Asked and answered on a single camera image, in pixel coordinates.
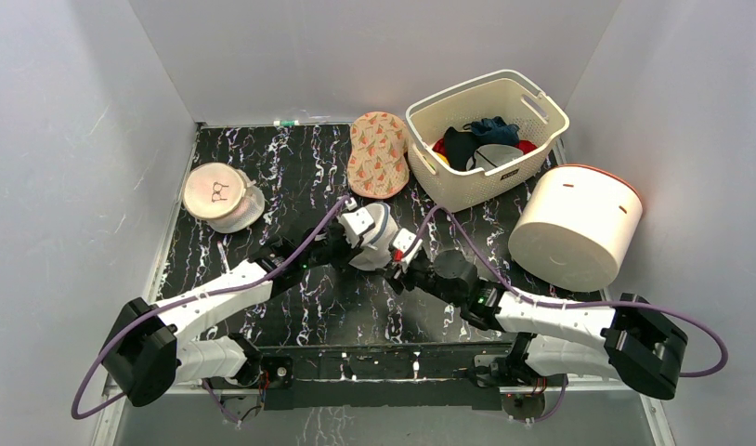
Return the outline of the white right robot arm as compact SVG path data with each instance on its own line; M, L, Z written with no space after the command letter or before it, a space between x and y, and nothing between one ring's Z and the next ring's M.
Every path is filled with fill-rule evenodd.
M520 385L576 374L616 379L658 400L676 393L688 338L643 299L577 302L523 295L479 277L457 250L429 259L424 251L390 251L385 274L394 290L418 288L454 306L479 330L515 335L500 365Z

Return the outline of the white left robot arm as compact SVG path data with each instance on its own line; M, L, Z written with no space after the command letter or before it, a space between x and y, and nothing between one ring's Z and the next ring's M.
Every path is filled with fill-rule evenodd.
M276 237L231 271L183 295L150 304L135 298L122 307L98 355L136 407L172 386L211 378L249 387L263 376L263 356L241 334L201 340L199 334L244 309L260 306L299 284L308 269L343 264L374 246L375 224L358 213L303 232Z

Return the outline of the floral padded laundry bag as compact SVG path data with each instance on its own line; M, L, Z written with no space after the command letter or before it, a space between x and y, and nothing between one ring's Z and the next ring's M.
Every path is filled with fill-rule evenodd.
M409 183L410 131L401 118L385 111L365 113L350 126L350 142L346 178L355 194L385 200Z

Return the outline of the cream perforated laundry basket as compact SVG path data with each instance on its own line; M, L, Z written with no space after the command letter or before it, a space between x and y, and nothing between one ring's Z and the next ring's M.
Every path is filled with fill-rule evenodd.
M442 163L433 145L451 127L463 130L480 118L500 116L518 125L522 139L536 150L507 164L458 171ZM437 204L459 212L497 197L535 176L569 128L559 105L525 75L498 70L451 86L411 104L405 112L412 144L411 171Z

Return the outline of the clothes pile in basket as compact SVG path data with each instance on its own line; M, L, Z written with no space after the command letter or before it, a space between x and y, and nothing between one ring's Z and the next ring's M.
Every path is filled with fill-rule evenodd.
M455 171L485 172L529 154L537 146L519 136L520 127L501 116L474 121L459 131L450 127L433 146L437 157Z

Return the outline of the white cylindrical drum container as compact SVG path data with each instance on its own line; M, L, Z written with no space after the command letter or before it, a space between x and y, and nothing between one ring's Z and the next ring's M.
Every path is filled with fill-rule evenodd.
M599 291L619 276L643 212L641 196L622 178L585 164L557 166L538 180L509 254L551 285Z

